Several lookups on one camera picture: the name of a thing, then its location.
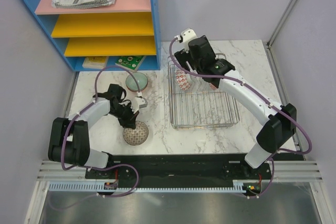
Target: cable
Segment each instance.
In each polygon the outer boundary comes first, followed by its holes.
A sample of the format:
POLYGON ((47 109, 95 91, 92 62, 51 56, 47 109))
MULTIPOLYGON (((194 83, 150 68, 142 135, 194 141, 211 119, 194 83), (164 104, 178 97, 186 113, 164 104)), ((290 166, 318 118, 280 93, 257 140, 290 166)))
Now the cable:
MULTIPOLYGON (((68 135, 69 135, 69 132, 70 132, 70 129, 74 123, 74 121, 80 116, 80 114, 84 113, 85 111, 87 111, 90 107, 92 107, 95 102, 98 100, 98 90, 97 90, 97 83, 98 83, 98 78, 99 76, 101 75, 101 73, 103 73, 105 70, 107 69, 110 69, 110 68, 120 68, 122 70, 125 70, 132 78, 133 80, 135 81, 135 84, 136 84, 136 87, 138 88, 138 92, 141 92, 140 90, 140 86, 139 86, 139 83, 137 82, 136 78, 134 77, 134 75, 132 74, 131 71, 127 70, 127 69, 124 69, 124 68, 121 68, 119 66, 108 66, 108 67, 105 67, 103 69, 101 69, 99 71, 99 73, 97 74, 96 76, 96 79, 95 79, 95 85, 94 85, 94 92, 95 92, 95 98, 94 98, 94 102, 91 102, 89 105, 87 105, 84 109, 82 109, 78 114, 76 114, 73 119, 70 121, 66 131, 65 131, 65 134, 64 134, 64 138, 63 138, 63 143, 62 143, 62 149, 61 149, 61 166, 62 166, 62 169, 63 170, 70 170, 74 167, 76 167, 76 165, 71 165, 69 167, 65 167, 65 157, 64 157, 64 153, 65 153, 65 148, 66 148, 66 142, 67 142, 67 138, 68 138, 68 135)), ((126 167, 129 167, 131 169, 133 169, 135 171, 135 174, 137 175, 137 180, 134 184, 134 186, 128 190, 127 192, 125 193, 122 193, 122 194, 117 194, 117 195, 105 195, 105 197, 108 197, 108 198, 117 198, 117 197, 123 197, 123 196, 126 196, 126 195, 129 195, 133 192, 133 190, 137 187, 138 183, 139 183, 139 173, 137 171, 137 169, 135 169, 132 165, 128 165, 128 164, 119 164, 119 165, 114 165, 114 166, 111 166, 111 167, 108 167, 108 168, 97 168, 97 167, 88 167, 88 166, 83 166, 84 168, 92 168, 94 170, 100 170, 100 171, 107 171, 107 170, 111 170, 111 169, 115 169, 117 167, 122 167, 122 166, 126 166, 126 167)), ((64 208, 56 208, 54 207, 51 202, 50 202, 50 198, 48 199, 48 204, 49 206, 51 207, 51 209, 55 210, 55 211, 63 211, 63 210, 66 210, 66 209, 69 209, 73 206, 76 206, 77 204, 80 204, 81 202, 83 202, 84 200, 86 199, 89 199, 91 197, 94 197, 94 196, 97 196, 97 194, 94 194, 94 195, 89 195, 83 199, 81 199, 80 201, 68 206, 68 207, 64 207, 64 208)))
POLYGON ((97 194, 90 194, 90 195, 84 197, 83 199, 80 199, 79 201, 77 201, 77 202, 71 204, 70 206, 62 207, 62 208, 58 208, 58 207, 54 207, 54 206, 51 204, 51 200, 50 200, 51 197, 49 196, 49 197, 48 197, 48 206, 49 206, 52 210, 61 212, 61 211, 67 210, 67 209, 69 209, 69 208, 71 208, 71 207, 74 207, 74 206, 76 206, 76 205, 82 203, 83 201, 85 201, 85 200, 87 200, 87 199, 89 199, 89 198, 93 198, 93 197, 97 197, 97 194))
POLYGON ((63 143, 62 143, 62 149, 61 149, 61 166, 62 166, 63 170, 70 170, 70 169, 72 169, 72 168, 74 168, 76 166, 76 165, 71 165, 69 167, 65 167, 64 153, 65 153, 67 138, 68 138, 68 135, 70 133, 70 129, 71 129, 73 123, 75 122, 75 120, 80 116, 80 114, 83 114, 85 111, 87 111, 89 108, 91 108, 94 105, 94 103, 98 100, 98 90, 97 90, 98 78, 101 75, 101 73, 103 73, 105 70, 110 69, 110 68, 119 68, 119 69, 125 70, 133 78, 133 80, 135 81, 135 84, 136 84, 136 87, 138 88, 138 91, 141 92, 139 83, 137 82, 137 80, 134 77, 134 75, 132 74, 132 72, 129 71, 128 69, 124 69, 124 68, 119 67, 119 66, 108 66, 108 67, 105 67, 105 68, 101 69, 99 71, 99 73, 97 74, 96 79, 95 79, 95 85, 94 85, 94 88, 95 88, 94 89, 95 90, 94 91, 95 92, 95 99, 94 99, 94 102, 91 102, 84 109, 82 109, 78 114, 76 114, 73 117, 73 119, 70 121, 70 123, 69 123, 69 125, 68 125, 68 127, 67 127, 67 129, 65 131, 64 138, 63 138, 63 143))
POLYGON ((306 138, 307 142, 308 142, 308 149, 304 152, 298 152, 298 151, 292 151, 289 149, 284 149, 284 148, 280 148, 279 151, 285 151, 285 152, 290 152, 290 153, 294 153, 294 154, 300 154, 300 155, 304 155, 304 154, 308 154, 311 152, 312 150, 312 142, 310 137, 308 136, 308 134, 306 133, 306 131, 303 129, 303 127, 297 123, 297 121, 295 121, 293 118, 291 118, 289 115, 287 115, 285 112, 282 112, 280 109, 278 109, 277 107, 271 105, 271 103, 268 101, 268 99, 266 99, 262 94, 260 94, 257 90, 255 90, 253 87, 251 87, 249 84, 247 83, 243 83, 242 81, 236 79, 236 78, 232 78, 229 76, 218 76, 218 75, 210 75, 210 74, 198 74, 198 73, 192 73, 186 69, 184 69, 183 67, 180 66, 180 64, 176 61, 175 57, 173 56, 172 53, 172 48, 173 48, 173 44, 174 42, 177 41, 177 38, 174 38, 172 40, 172 42, 169 45, 169 54, 170 54, 170 58, 172 59, 172 61, 174 62, 174 64, 181 69, 182 71, 184 71, 185 73, 190 74, 191 76, 196 76, 196 77, 202 77, 202 78, 220 78, 220 79, 227 79, 227 80, 231 80, 231 81, 235 81, 238 82, 239 84, 243 84, 245 87, 247 87, 249 90, 251 90, 254 94, 256 94, 258 97, 260 97, 268 106, 270 106, 272 109, 274 109, 275 111, 277 111, 279 114, 281 114, 282 116, 284 116, 285 118, 287 118, 290 122, 292 122, 304 135, 304 137, 306 138))
POLYGON ((269 181, 269 183, 267 184, 265 190, 262 191, 262 187, 260 189, 260 194, 256 195, 256 196, 245 196, 245 195, 241 195, 241 194, 234 194, 236 196, 239 196, 239 197, 244 197, 244 198, 248 198, 248 199, 258 199, 261 195, 263 195, 264 193, 267 192, 267 190, 269 189, 269 187, 271 186, 272 182, 273 182, 273 179, 274 179, 274 172, 275 172, 275 168, 274 168, 274 160, 273 158, 268 158, 267 159, 268 161, 271 161, 272 162, 272 175, 271 175, 271 179, 269 181))

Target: shelf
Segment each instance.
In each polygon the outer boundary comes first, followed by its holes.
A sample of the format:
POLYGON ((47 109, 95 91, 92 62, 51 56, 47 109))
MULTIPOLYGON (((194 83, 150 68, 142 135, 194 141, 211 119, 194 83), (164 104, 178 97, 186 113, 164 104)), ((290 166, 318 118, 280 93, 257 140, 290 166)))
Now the shelf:
POLYGON ((41 0, 35 10, 37 15, 71 14, 71 13, 122 13, 122 12, 151 12, 150 0, 116 0, 114 5, 91 9, 53 8, 51 0, 41 0))
MULTIPOLYGON (((70 57, 68 59, 73 59, 73 58, 77 59, 75 71, 99 71, 100 70, 100 69, 84 68, 83 62, 85 60, 85 57, 70 57)), ((107 66, 115 65, 116 60, 117 60, 117 57, 109 57, 107 66)), ((156 60, 156 56, 146 56, 145 60, 139 67, 139 71, 159 70, 157 62, 158 61, 156 60)), ((107 71, 121 71, 121 69, 111 68, 111 69, 107 69, 107 71)))
POLYGON ((64 54, 81 56, 156 55, 154 36, 70 38, 64 54))
POLYGON ((62 14, 51 36, 154 36, 154 29, 151 13, 62 14))

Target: blue shelf unit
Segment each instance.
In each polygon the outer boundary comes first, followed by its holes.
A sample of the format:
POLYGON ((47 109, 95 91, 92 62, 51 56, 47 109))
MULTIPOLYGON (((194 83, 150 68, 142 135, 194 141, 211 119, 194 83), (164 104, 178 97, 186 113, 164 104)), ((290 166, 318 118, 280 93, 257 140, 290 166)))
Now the blue shelf unit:
MULTIPOLYGON (((35 10, 40 3, 40 0, 23 0, 27 5, 28 9, 32 15, 36 18, 37 22, 40 24, 41 28, 44 30, 46 35, 49 37, 51 42, 54 44, 55 48, 66 62, 66 64, 73 71, 99 71, 99 69, 87 69, 83 68, 82 64, 85 57, 65 57, 64 53, 66 51, 69 38, 52 38, 51 33, 56 25, 59 15, 37 15, 35 10)), ((160 21, 159 21, 159 9, 158 0, 151 0, 151 12, 154 28, 154 38, 156 46, 156 56, 147 56, 144 62, 140 65, 139 70, 160 70, 161 64, 161 34, 160 34, 160 21)), ((118 57, 109 57, 108 66, 114 65, 118 57)), ((119 71, 120 69, 108 69, 108 71, 119 71)))

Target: yellow shelf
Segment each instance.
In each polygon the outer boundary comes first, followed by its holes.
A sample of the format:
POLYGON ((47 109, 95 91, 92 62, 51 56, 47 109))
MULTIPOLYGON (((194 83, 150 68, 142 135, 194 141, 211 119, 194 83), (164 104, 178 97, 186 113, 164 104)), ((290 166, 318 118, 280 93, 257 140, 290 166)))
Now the yellow shelf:
POLYGON ((59 15, 53 38, 153 36, 151 13, 90 13, 59 15))
POLYGON ((70 38, 64 54, 81 56, 156 55, 154 36, 70 38))

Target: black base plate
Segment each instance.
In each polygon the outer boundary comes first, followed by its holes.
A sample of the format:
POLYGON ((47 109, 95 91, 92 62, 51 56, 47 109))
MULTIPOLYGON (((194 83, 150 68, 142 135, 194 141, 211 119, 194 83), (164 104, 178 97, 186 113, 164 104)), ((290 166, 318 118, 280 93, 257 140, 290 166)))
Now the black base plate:
MULTIPOLYGON (((206 188, 232 187, 236 179, 270 179, 269 164, 250 169, 245 164, 246 154, 201 155, 131 155, 112 156, 108 166, 133 165, 139 172, 139 188, 206 188)), ((277 154, 274 160, 303 160, 300 155, 277 154)), ((86 179, 115 179, 115 171, 86 172, 86 179)), ((119 187, 129 188, 135 184, 135 172, 128 167, 118 168, 119 187)))

